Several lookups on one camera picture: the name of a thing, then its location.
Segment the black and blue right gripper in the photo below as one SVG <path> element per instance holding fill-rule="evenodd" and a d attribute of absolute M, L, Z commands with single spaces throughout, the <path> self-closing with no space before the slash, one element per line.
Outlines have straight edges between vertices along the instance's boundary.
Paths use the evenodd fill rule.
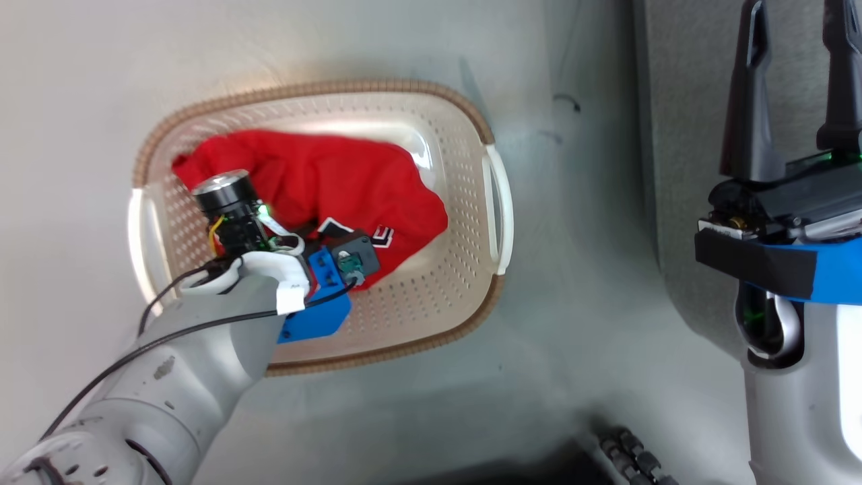
<path fill-rule="evenodd" d="M 766 85 L 766 3 L 742 3 L 720 159 L 720 173 L 733 179 L 709 193 L 712 209 L 698 223 L 694 254 L 699 264 L 787 300 L 859 304 L 861 28 L 854 1 L 823 3 L 822 38 L 828 95 L 817 148 L 851 153 L 798 160 L 782 179 Z"/>

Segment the blue and dark left gripper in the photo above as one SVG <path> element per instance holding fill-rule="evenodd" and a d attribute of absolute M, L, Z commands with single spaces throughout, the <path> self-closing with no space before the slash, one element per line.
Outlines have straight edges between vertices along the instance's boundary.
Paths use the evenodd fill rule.
<path fill-rule="evenodd" d="M 304 310 L 284 319 L 279 345 L 336 334 L 353 308 L 349 292 L 363 288 L 380 270 L 372 239 L 364 231 L 315 242 L 304 258 L 312 276 L 311 294 Z"/>

